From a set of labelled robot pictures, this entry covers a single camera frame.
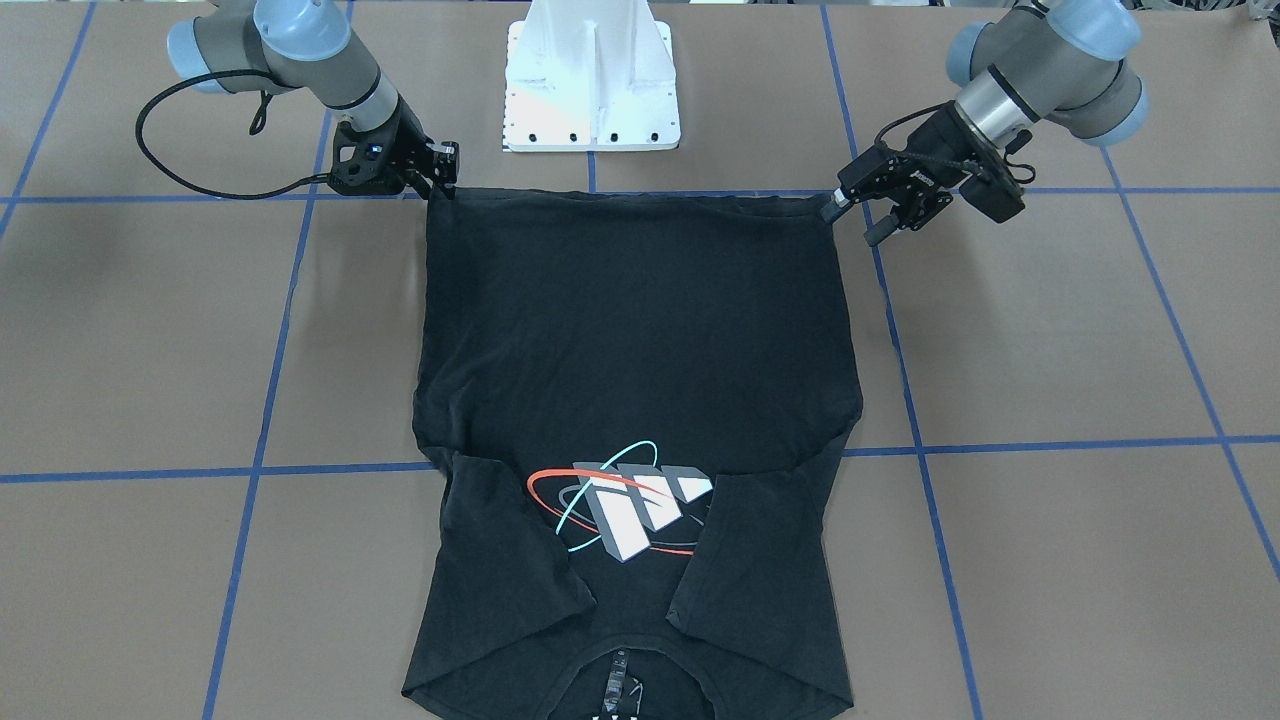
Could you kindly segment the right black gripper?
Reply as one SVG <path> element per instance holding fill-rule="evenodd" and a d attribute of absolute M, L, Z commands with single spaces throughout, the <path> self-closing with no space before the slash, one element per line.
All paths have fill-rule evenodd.
<path fill-rule="evenodd" d="M 403 99 L 376 128 L 356 129 L 348 120 L 335 128 L 328 187 L 339 195 L 453 193 L 458 174 L 460 145 L 426 136 Z"/>

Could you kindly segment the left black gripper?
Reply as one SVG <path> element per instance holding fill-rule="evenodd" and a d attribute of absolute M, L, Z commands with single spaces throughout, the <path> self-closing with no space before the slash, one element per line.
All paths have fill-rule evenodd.
<path fill-rule="evenodd" d="M 986 174 L 977 136 L 954 105 L 934 105 L 890 122 L 870 147 L 838 172 L 838 192 L 820 209 L 836 223 L 855 205 L 888 200 L 888 214 L 864 233 L 877 246 L 900 231 L 919 231 L 954 196 L 952 188 Z"/>

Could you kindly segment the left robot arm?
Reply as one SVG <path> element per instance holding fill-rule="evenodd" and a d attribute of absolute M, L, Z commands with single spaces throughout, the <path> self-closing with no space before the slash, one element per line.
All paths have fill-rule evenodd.
<path fill-rule="evenodd" d="M 887 214 L 864 234 L 874 247 L 919 231 L 955 199 L 996 223 L 1024 210 L 1011 155 L 1047 120 L 1094 147 L 1134 136 L 1149 114 L 1149 91 L 1128 56 L 1140 27 L 1120 1 L 1018 1 L 996 22 L 954 38 L 946 59 L 954 99 L 905 117 L 901 149 L 881 131 L 837 174 L 820 219 L 835 223 L 858 204 L 882 200 Z"/>

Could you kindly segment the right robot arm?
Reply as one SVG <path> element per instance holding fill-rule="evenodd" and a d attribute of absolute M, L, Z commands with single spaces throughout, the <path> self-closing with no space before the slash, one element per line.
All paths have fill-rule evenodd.
<path fill-rule="evenodd" d="M 334 1 L 216 1 L 211 15 L 173 26 L 166 53 L 179 82 L 140 111 L 134 138 L 143 155 L 147 115 L 184 88 L 259 94 L 250 132 L 265 127 L 273 97 L 306 88 L 335 118 L 329 170 L 298 179 L 264 199 L 325 183 L 351 197 L 393 196 L 411 188 L 429 200 L 454 195 L 460 146 L 431 140 L 389 76 Z"/>

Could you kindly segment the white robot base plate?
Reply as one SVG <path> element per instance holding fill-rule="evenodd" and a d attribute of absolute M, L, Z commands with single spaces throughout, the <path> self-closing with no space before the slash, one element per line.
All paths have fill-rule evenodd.
<path fill-rule="evenodd" d="M 680 146 L 671 27 L 646 1 L 534 1 L 509 24 L 507 152 L 646 152 Z"/>

